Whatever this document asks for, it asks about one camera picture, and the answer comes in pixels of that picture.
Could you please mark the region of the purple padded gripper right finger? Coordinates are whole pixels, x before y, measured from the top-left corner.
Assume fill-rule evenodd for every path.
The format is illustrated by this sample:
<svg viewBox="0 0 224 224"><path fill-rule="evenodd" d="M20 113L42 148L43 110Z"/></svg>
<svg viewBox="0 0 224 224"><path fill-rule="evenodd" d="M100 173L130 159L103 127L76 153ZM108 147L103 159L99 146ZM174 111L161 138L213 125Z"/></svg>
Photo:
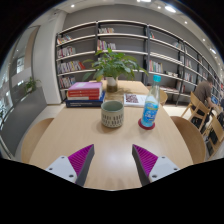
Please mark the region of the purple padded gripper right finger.
<svg viewBox="0 0 224 224"><path fill-rule="evenodd" d="M136 163L140 182L146 186L179 170L166 156L156 156L152 152L133 144L132 155Z"/></svg>

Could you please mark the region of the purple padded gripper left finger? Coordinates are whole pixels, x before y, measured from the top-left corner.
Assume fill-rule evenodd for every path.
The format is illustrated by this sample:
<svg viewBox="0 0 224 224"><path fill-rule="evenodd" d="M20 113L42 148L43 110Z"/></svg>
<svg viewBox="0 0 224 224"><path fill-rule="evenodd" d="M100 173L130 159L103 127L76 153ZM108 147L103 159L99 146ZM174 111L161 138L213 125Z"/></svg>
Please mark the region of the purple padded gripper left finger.
<svg viewBox="0 0 224 224"><path fill-rule="evenodd" d="M46 171L83 187L94 153L94 145L88 145L70 156L59 156Z"/></svg>

